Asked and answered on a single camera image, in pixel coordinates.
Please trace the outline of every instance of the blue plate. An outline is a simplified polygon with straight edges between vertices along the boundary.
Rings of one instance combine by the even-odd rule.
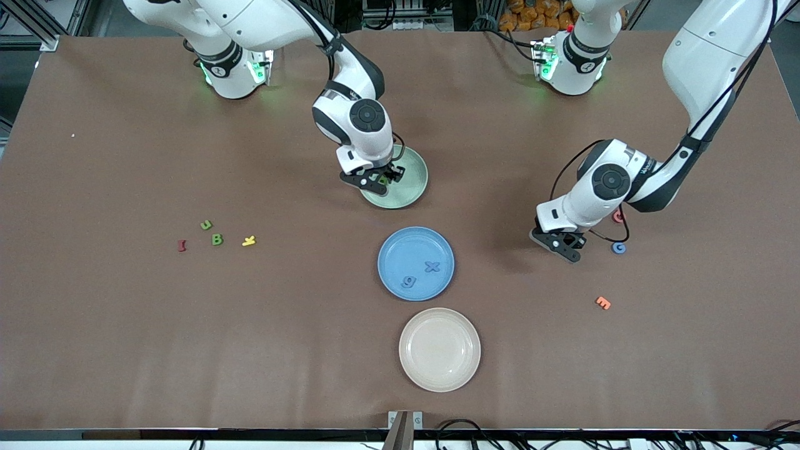
[[[378,253],[378,275],[383,285],[404,300],[433,299],[450,284],[454,272],[453,249],[430,228],[398,230]]]

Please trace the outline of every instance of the orange bag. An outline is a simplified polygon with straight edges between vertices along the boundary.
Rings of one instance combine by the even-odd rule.
[[[525,0],[508,0],[508,9],[514,14],[519,14],[525,7]]]
[[[537,12],[541,11],[549,18],[556,18],[561,12],[561,3],[557,0],[536,0]]]
[[[519,13],[519,20],[523,22],[532,22],[538,14],[536,14],[536,9],[531,7],[522,8],[522,12]]]
[[[498,29],[502,33],[505,33],[507,31],[514,31],[514,28],[516,27],[517,27],[516,14],[505,13],[504,15],[500,16],[500,20],[498,20]]]
[[[569,12],[564,11],[558,15],[558,28],[559,30],[566,30],[566,28],[570,25],[573,25],[572,16]]]
[[[545,25],[545,16],[544,15],[540,15],[540,16],[537,16],[534,19],[533,23],[530,24],[530,28],[531,28],[531,30],[536,30],[537,28],[544,27],[544,25]]]

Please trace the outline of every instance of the cable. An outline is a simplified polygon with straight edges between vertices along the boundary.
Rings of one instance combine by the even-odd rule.
[[[775,28],[775,19],[776,19],[775,16],[777,14],[777,11],[778,11],[778,0],[772,0],[772,19],[770,20],[770,26],[767,28],[766,34],[764,35],[764,39],[761,41],[761,44],[758,45],[757,50],[755,51],[755,53],[753,53],[753,58],[751,58],[750,61],[747,62],[747,64],[742,68],[742,70],[736,75],[736,78],[734,78],[734,81],[731,82],[731,84],[719,95],[717,100],[714,101],[714,103],[711,104],[711,106],[708,108],[708,110],[694,124],[694,126],[691,128],[691,130],[689,130],[689,132],[686,133],[687,136],[691,136],[692,134],[694,134],[694,132],[698,129],[698,127],[700,127],[700,124],[703,123],[704,120],[706,120],[706,118],[711,114],[711,112],[714,110],[714,108],[716,108],[717,105],[722,101],[722,99],[725,98],[726,95],[728,95],[734,89],[734,86],[736,86],[736,84],[739,82],[739,80],[742,79],[742,77],[744,77],[744,79],[742,80],[742,83],[739,85],[739,88],[736,90],[735,95],[738,96],[739,92],[742,91],[742,88],[744,87],[745,82],[747,81],[747,78],[750,77],[750,73],[755,68],[756,62],[758,62],[758,59],[761,58],[761,53],[764,51],[764,48],[766,47],[766,44],[770,40],[770,35],[772,34],[772,30]],[[670,157],[667,158],[666,161],[664,161],[664,163],[661,166],[659,166],[655,171],[653,171],[653,173],[650,174],[650,176],[656,175],[659,171],[661,171],[661,169],[666,167],[667,163],[669,161],[671,161],[672,158],[675,157],[675,155],[678,154],[678,151],[680,149],[681,149],[681,146],[678,145],[675,148],[675,150],[672,152],[672,155],[670,155]]]
[[[558,180],[561,179],[561,175],[564,175],[564,172],[566,172],[566,170],[568,168],[570,168],[572,163],[574,163],[576,159],[580,158],[581,155],[586,153],[587,150],[589,150],[590,148],[594,147],[595,145],[603,142],[604,140],[605,139],[598,139],[598,140],[594,141],[593,143],[589,144],[588,146],[584,147],[583,150],[579,151],[577,155],[573,156],[572,159],[570,159],[570,161],[564,166],[564,168],[561,169],[560,172],[558,172],[558,176],[555,177],[555,181],[553,182],[553,188],[550,189],[550,200],[552,200],[553,197],[555,196],[555,188],[558,185]],[[589,230],[589,233],[599,237],[600,239],[606,240],[608,242],[627,242],[628,239],[630,239],[630,228],[628,227],[628,220],[625,218],[625,214],[622,212],[622,204],[621,203],[619,204],[618,209],[619,209],[619,214],[622,216],[622,225],[625,226],[625,238],[623,238],[623,239],[611,239],[611,238],[605,237],[604,235],[601,235],[600,233],[597,233],[595,230]]]
[[[450,425],[455,425],[455,424],[470,424],[470,425],[472,425],[473,427],[475,427],[476,430],[478,430],[479,433],[481,433],[481,436],[483,436],[483,439],[485,439],[486,442],[491,444],[492,447],[496,448],[497,450],[504,450],[502,445],[500,445],[499,442],[497,442],[496,440],[488,437],[486,432],[484,432],[478,426],[478,424],[476,424],[475,422],[473,422],[472,420],[469,420],[469,419],[452,419],[452,420],[447,420],[444,424],[442,424],[442,426],[439,427],[439,430],[436,431],[436,450],[442,450],[442,448],[439,447],[439,438],[441,437],[442,432],[445,430],[445,428],[449,427]]]
[[[707,440],[707,441],[711,442],[711,443],[712,443],[714,446],[718,447],[718,448],[719,448],[719,450],[730,450],[728,447],[726,447],[726,446],[724,446],[724,445],[720,444],[720,443],[719,443],[719,442],[717,442],[716,440],[708,439],[707,437],[705,437],[705,436],[704,436],[703,434],[701,434],[701,433],[697,433],[697,434],[698,434],[698,436],[700,436],[700,439],[705,439],[705,440]]]
[[[508,43],[515,44],[515,45],[517,45],[517,46],[520,46],[520,47],[527,47],[527,48],[534,48],[534,47],[536,47],[536,45],[535,45],[535,44],[531,44],[531,43],[528,43],[528,42],[521,42],[521,41],[514,40],[514,39],[511,37],[511,32],[510,32],[510,31],[508,32],[508,35],[507,35],[507,36],[506,36],[505,34],[503,34],[503,33],[500,33],[499,31],[491,30],[491,29],[489,29],[489,28],[482,28],[482,29],[480,29],[480,30],[478,30],[478,31],[485,31],[485,32],[487,32],[487,33],[495,34],[495,35],[497,35],[497,36],[498,36],[500,39],[502,39],[502,40],[504,40],[504,41],[506,41],[506,42],[508,42]]]
[[[611,445],[611,441],[609,440],[606,440],[606,443],[608,445],[600,444],[596,440],[582,440],[581,442],[588,445],[589,447],[592,447],[593,450],[599,450],[600,448],[603,448],[604,450],[627,450],[629,448],[628,446],[615,448],[613,445]]]
[[[681,448],[681,450],[691,450],[687,445],[686,442],[681,438],[678,432],[672,432],[672,435],[675,436],[675,443]]]
[[[391,162],[393,163],[394,161],[397,161],[398,159],[402,158],[403,154],[406,153],[406,141],[402,140],[400,135],[398,135],[394,131],[392,131],[392,136],[394,136],[396,138],[395,142],[397,142],[399,140],[400,141],[400,145],[401,145],[401,147],[400,147],[400,155],[397,155],[396,157],[391,159]]]
[[[397,11],[398,11],[397,2],[395,0],[391,0],[391,3],[386,5],[386,16],[383,18],[381,23],[379,23],[378,26],[371,26],[364,24],[364,27],[369,28],[370,30],[378,30],[378,31],[385,30],[386,28],[389,27],[389,25],[394,23],[394,16],[397,14]]]
[[[2,30],[4,26],[6,26],[6,24],[8,23],[8,17],[10,16],[11,14],[8,14],[8,11],[4,10],[2,6],[0,6],[0,30]]]
[[[787,422],[787,423],[785,423],[785,424],[783,424],[783,425],[781,425],[779,427],[771,428],[771,429],[769,429],[767,431],[769,431],[769,432],[779,432],[781,430],[785,430],[787,428],[791,428],[791,427],[793,427],[795,425],[800,425],[800,420],[792,420],[792,421]]]
[[[435,26],[436,27],[436,31],[438,31],[439,33],[445,33],[445,31],[443,29],[439,28],[439,25],[436,23],[436,19],[434,19],[433,16],[430,16],[428,18],[424,18],[423,21],[425,21],[425,20],[429,21],[428,23],[430,25]]]
[[[796,2],[792,3],[792,5],[791,5],[791,6],[788,6],[788,7],[786,8],[786,10],[784,10],[784,11],[783,11],[783,14],[781,14],[781,17],[778,19],[778,22],[780,22],[781,20],[785,19],[787,15],[791,14],[792,10],[793,10],[793,9],[794,9],[794,8],[795,8],[797,5],[800,5],[800,0],[797,0]]]
[[[575,159],[580,158],[581,155],[586,153],[587,150],[589,150],[591,147],[594,147],[597,144],[603,142],[604,140],[605,139],[598,139],[598,140],[594,141],[593,143],[591,143],[591,144],[587,145],[586,147],[584,147],[583,150],[579,151],[577,155],[573,156],[572,159],[570,159],[570,161],[564,166],[564,168],[561,169],[560,172],[558,172],[558,176],[555,177],[555,181],[553,182],[553,188],[550,189],[550,200],[553,199],[553,196],[555,195],[555,187],[558,185],[558,180],[561,179],[561,175],[564,175],[564,172],[566,172],[566,169],[568,169],[572,165],[572,163],[575,162]]]
[[[644,14],[645,10],[647,9],[647,7],[650,6],[650,1],[651,0],[642,0],[641,2],[639,2],[638,5],[636,5],[636,8],[634,9],[634,12],[630,15],[631,17],[634,18],[634,20],[633,20],[633,22],[628,22],[628,26],[625,28],[626,30],[633,30],[634,25],[636,25],[639,22],[639,19],[642,17],[642,14]]]
[[[189,445],[189,450],[203,450],[204,448],[206,448],[206,441],[200,436],[195,437],[192,443]]]
[[[534,58],[534,57],[532,57],[532,56],[528,56],[527,54],[525,54],[525,52],[524,52],[524,51],[522,51],[522,49],[520,49],[520,48],[519,48],[519,44],[517,44],[517,41],[515,41],[515,40],[514,40],[514,38],[511,38],[511,32],[510,32],[510,31],[507,31],[506,33],[508,34],[508,37],[509,37],[509,39],[510,39],[510,42],[511,42],[512,44],[514,44],[514,48],[515,48],[515,49],[517,49],[517,51],[519,52],[519,54],[521,54],[521,55],[522,55],[522,57],[523,57],[523,58],[525,58],[525,59],[527,59],[528,61],[531,61],[531,62],[540,62],[540,63],[542,63],[542,64],[544,64],[544,63],[546,62],[544,59],[541,59],[541,58]]]
[[[191,44],[189,44],[189,40],[188,40],[188,39],[186,39],[186,38],[184,38],[184,39],[183,39],[183,48],[184,48],[186,51],[190,51],[190,52],[192,52],[192,53],[195,53],[195,54],[197,54],[197,53],[194,51],[194,47],[192,47],[192,46],[191,46]],[[195,59],[194,59],[194,61],[192,61],[192,66],[195,66],[195,67],[200,67],[200,58],[195,58]]]
[[[334,57],[328,57],[328,81],[334,79]]]
[[[625,226],[625,237],[622,239],[612,239],[601,235],[600,233],[596,232],[595,230],[589,230],[589,233],[599,237],[600,239],[608,242],[628,242],[630,239],[630,228],[628,228],[628,219],[625,217],[625,213],[622,212],[622,203],[619,204],[617,207],[619,209],[619,214],[622,217],[622,225]]]

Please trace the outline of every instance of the brown paper mat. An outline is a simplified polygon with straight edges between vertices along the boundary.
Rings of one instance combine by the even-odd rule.
[[[671,34],[622,33],[577,98],[538,85],[494,37],[348,39],[383,69],[394,129],[430,168],[410,209],[338,181],[310,115],[326,63],[307,42],[242,101],[205,86],[176,38],[64,38],[42,56],[0,164],[0,426],[364,428],[415,409],[428,426],[760,428],[800,415],[800,127],[769,52],[674,204],[629,208],[624,256],[590,237],[570,266],[528,240],[535,206],[595,139],[671,152],[687,124],[661,72]],[[393,298],[375,268],[383,240],[413,225],[457,260],[427,303]],[[423,391],[400,367],[400,331],[428,307],[460,311],[482,339],[456,392]]]

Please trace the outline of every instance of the black cable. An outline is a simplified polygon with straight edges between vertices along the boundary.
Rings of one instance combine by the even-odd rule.
[[[772,17],[770,20],[770,27],[766,29],[766,35],[764,36],[764,40],[761,42],[761,45],[758,46],[758,49],[756,50],[756,53],[753,55],[752,59],[758,61],[758,59],[761,58],[761,53],[766,48],[766,44],[770,41],[770,34],[772,34],[772,30],[775,28],[777,20],[778,20],[778,0],[772,0]],[[742,92],[742,88],[744,88],[745,83],[747,83],[747,79],[750,77],[750,74],[753,73],[754,68],[755,68],[755,62],[753,63],[750,70],[747,71],[745,78],[742,78],[742,82],[739,84],[739,88],[736,90],[737,97],[739,96],[739,93]]]
[[[392,136],[394,136],[397,140],[400,141],[400,155],[397,155],[395,158],[392,158],[392,162],[397,161],[398,159],[402,158],[403,154],[406,153],[406,141],[402,140],[400,135],[392,131]]]
[[[781,430],[785,430],[785,429],[793,427],[795,425],[800,425],[800,420],[792,420],[792,421],[787,422],[787,423],[785,423],[785,424],[783,424],[783,425],[781,425],[779,427],[775,427],[775,428],[772,428],[772,429],[767,430],[767,431],[769,431],[769,432],[779,432]]]
[[[781,14],[781,17],[778,19],[778,22],[785,19],[787,15],[791,14],[792,9],[794,9],[797,5],[800,5],[800,0],[797,0],[796,2],[792,3],[791,6],[788,6],[786,10],[783,11],[783,14]]]
[[[566,169],[568,169],[572,165],[572,163],[575,162],[575,159],[580,158],[581,155],[586,153],[587,150],[589,150],[591,147],[594,147],[595,145],[603,142],[604,140],[605,139],[598,139],[598,140],[594,141],[593,143],[591,143],[591,144],[587,145],[586,147],[584,147],[583,150],[579,151],[577,155],[573,156],[572,159],[570,159],[570,161],[564,166],[564,168],[561,169],[560,172],[558,172],[558,176],[555,177],[555,181],[553,182],[553,188],[550,189],[550,200],[553,199],[553,197],[555,195],[555,187],[558,185],[558,180],[561,179],[561,175],[564,175],[564,172],[566,172]]]
[[[386,16],[383,18],[383,20],[381,20],[378,26],[370,26],[364,24],[364,27],[369,28],[370,30],[378,30],[378,31],[385,30],[386,28],[389,27],[389,25],[394,23],[394,17],[397,14],[397,11],[398,11],[397,2],[395,0],[391,0],[391,3],[386,5]]]
[[[200,436],[195,437],[192,443],[189,445],[189,450],[203,450],[204,448],[206,448],[206,441]]]
[[[544,59],[534,58],[533,56],[528,56],[527,54],[525,54],[525,52],[522,51],[521,48],[519,48],[518,42],[516,40],[514,40],[514,38],[511,37],[511,32],[507,31],[506,33],[508,34],[508,37],[510,39],[509,42],[514,44],[514,48],[517,49],[517,51],[519,52],[519,54],[522,55],[523,58],[525,58],[525,59],[527,59],[528,61],[531,61],[531,62],[540,62],[542,64],[544,64],[546,62]]]
[[[686,442],[683,438],[678,434],[678,432],[672,432],[672,435],[675,436],[675,442],[681,448],[681,450],[691,450],[689,446],[686,445]]]
[[[478,30],[478,31],[485,31],[485,32],[487,32],[487,33],[495,34],[495,35],[497,35],[497,36],[498,36],[500,39],[502,39],[502,40],[504,40],[504,41],[506,41],[506,42],[508,42],[508,43],[512,43],[512,44],[514,44],[514,45],[520,46],[520,47],[527,47],[527,48],[534,48],[534,47],[536,47],[536,45],[535,45],[535,44],[531,44],[531,43],[529,43],[529,42],[522,42],[522,41],[517,41],[517,40],[515,40],[514,38],[512,38],[512,37],[511,37],[511,32],[510,32],[510,31],[508,32],[508,36],[506,36],[506,35],[505,35],[505,34],[503,34],[503,33],[500,33],[499,31],[491,30],[491,29],[489,29],[489,28],[482,28],[482,29],[480,29],[480,30]]]
[[[311,16],[308,14],[308,11],[300,6],[295,0],[289,0],[289,3],[294,6],[300,15],[303,16],[303,19],[309,24],[309,26],[311,26],[311,29],[314,30],[314,33],[317,34],[320,42],[322,43],[322,48],[328,47],[330,45],[330,41],[325,37],[325,34],[322,32],[322,30],[319,29],[316,21],[311,18]]]
[[[692,433],[691,436],[694,441],[694,450],[706,450],[706,447],[702,444],[700,439],[698,439],[696,434]]]
[[[639,23],[639,19],[642,17],[642,14],[644,14],[647,7],[650,6],[650,1],[651,0],[642,0],[638,5],[636,5],[636,9],[634,9],[634,13],[631,16],[636,15],[637,11],[638,15],[636,15],[632,23],[628,22],[628,26],[625,28],[626,30],[633,30],[634,25]]]
[[[697,435],[698,435],[698,436],[700,436],[700,439],[704,439],[704,440],[707,440],[707,441],[711,442],[711,443],[712,443],[712,444],[713,444],[715,447],[719,448],[719,450],[730,450],[728,447],[726,447],[726,446],[724,446],[724,445],[720,444],[720,443],[719,443],[719,442],[717,442],[716,440],[709,439],[709,438],[705,437],[705,436],[704,436],[703,434],[701,434],[701,433],[697,433]]]
[[[439,447],[439,438],[442,435],[442,432],[445,430],[445,428],[449,427],[450,425],[455,425],[455,424],[470,424],[470,425],[472,425],[473,427],[475,427],[476,430],[478,430],[479,433],[481,433],[481,436],[483,436],[483,439],[485,439],[486,442],[488,442],[489,444],[492,445],[492,447],[496,448],[497,450],[504,450],[502,445],[500,445],[499,442],[497,442],[496,440],[488,437],[486,432],[484,432],[478,426],[478,424],[476,424],[475,422],[473,422],[472,420],[469,420],[469,419],[452,419],[452,420],[447,420],[445,423],[443,423],[442,426],[440,426],[439,429],[436,431],[436,450],[442,450],[442,448]]]
[[[328,81],[334,79],[334,57],[328,57]]]
[[[622,239],[608,238],[608,237],[605,237],[604,235],[601,235],[600,233],[596,232],[595,230],[589,230],[589,233],[599,237],[602,240],[608,241],[608,242],[614,242],[614,243],[616,243],[616,242],[622,242],[622,243],[628,242],[628,239],[630,239],[630,228],[628,228],[628,219],[626,219],[625,213],[622,212],[622,203],[619,204],[617,209],[619,209],[619,214],[622,217],[622,225],[625,227],[625,237],[624,238],[622,238]]]
[[[189,44],[189,40],[186,39],[186,38],[183,39],[183,48],[186,51],[190,51],[192,53],[195,53],[194,52],[194,48],[191,46],[191,44]],[[200,67],[200,58],[195,58],[194,61],[192,61],[192,66]]]
[[[558,185],[558,180],[561,179],[561,175],[564,175],[564,172],[566,172],[566,170],[568,168],[570,168],[572,163],[574,163],[576,159],[580,158],[581,155],[586,153],[587,150],[589,150],[590,148],[594,147],[595,145],[603,142],[604,140],[605,139],[598,139],[598,140],[594,141],[593,143],[589,144],[588,146],[583,147],[583,150],[579,151],[577,155],[573,156],[572,159],[570,159],[570,161],[564,166],[564,168],[562,168],[561,171],[558,172],[558,176],[555,177],[555,181],[553,182],[553,187],[550,189],[550,200],[552,200],[553,197],[555,196],[555,188]],[[630,239],[630,228],[628,227],[628,219],[626,219],[625,214],[622,212],[622,204],[621,203],[618,206],[618,209],[619,209],[619,214],[622,216],[622,225],[625,226],[625,237],[623,239],[611,239],[611,238],[605,237],[604,235],[601,235],[600,233],[597,233],[595,230],[589,230],[589,233],[599,237],[600,239],[606,240],[608,242],[614,242],[614,243],[616,243],[616,242],[621,242],[621,243],[627,242],[628,239]]]
[[[0,6],[0,30],[2,30],[4,26],[6,26],[6,24],[8,23],[8,17],[10,16],[11,14],[8,14],[8,11],[4,10],[2,6]]]
[[[519,450],[538,450],[536,447],[529,444],[525,437],[520,433],[516,432],[515,435],[517,435],[517,438],[514,440],[509,440],[509,442],[511,442],[512,445]]]
[[[746,79],[750,76],[750,73],[753,71],[756,62],[758,62],[758,59],[761,58],[761,53],[764,51],[764,48],[766,47],[766,44],[770,40],[770,35],[772,34],[772,30],[775,28],[775,15],[776,15],[777,10],[778,10],[778,2],[777,2],[777,0],[772,0],[772,5],[773,5],[773,8],[772,8],[772,20],[770,21],[770,26],[767,28],[766,34],[764,35],[764,39],[761,41],[761,44],[758,45],[758,49],[755,51],[755,53],[753,53],[753,58],[751,58],[750,61],[747,62],[747,64],[742,68],[742,70],[736,75],[736,78],[734,78],[734,81],[731,82],[731,84],[719,95],[717,100],[714,101],[714,103],[711,104],[711,106],[708,108],[708,110],[694,124],[694,126],[691,128],[691,130],[689,130],[689,132],[686,133],[687,136],[691,136],[698,129],[698,127],[700,127],[700,124],[703,123],[704,120],[706,120],[706,118],[709,116],[709,114],[711,114],[711,111],[713,111],[714,108],[717,107],[717,105],[725,98],[725,96],[728,95],[734,89],[734,86],[736,86],[736,84],[739,82],[739,80],[741,80],[744,77],[745,79],[739,85],[739,88],[736,91],[736,95],[738,95],[738,93],[742,91],[742,88],[745,85]],[[681,146],[678,145],[675,148],[675,150],[672,152],[672,155],[670,155],[670,157],[667,158],[666,161],[664,161],[664,163],[661,166],[658,167],[658,169],[653,171],[653,173],[650,174],[650,176],[656,175],[659,171],[661,171],[661,169],[666,167],[667,163],[669,161],[671,161],[672,158],[675,157],[675,155],[678,154],[678,150],[680,150],[680,149],[681,149]]]
[[[547,443],[544,447],[542,447],[540,450],[549,450],[550,447],[553,447],[554,445],[558,444],[559,442],[561,442],[564,439],[565,438],[563,438],[563,437],[559,437],[556,440],[552,440],[551,442]]]
[[[586,444],[586,445],[588,445],[588,446],[590,446],[590,447],[594,448],[595,450],[597,450],[598,448],[603,448],[604,450],[626,450],[626,449],[628,448],[627,446],[625,446],[625,447],[621,447],[621,448],[616,448],[616,447],[614,447],[613,445],[611,445],[611,442],[610,442],[609,440],[606,440],[606,443],[607,443],[608,445],[600,444],[600,443],[599,443],[599,442],[597,442],[596,440],[584,440],[584,441],[582,441],[582,442],[583,442],[584,444]]]

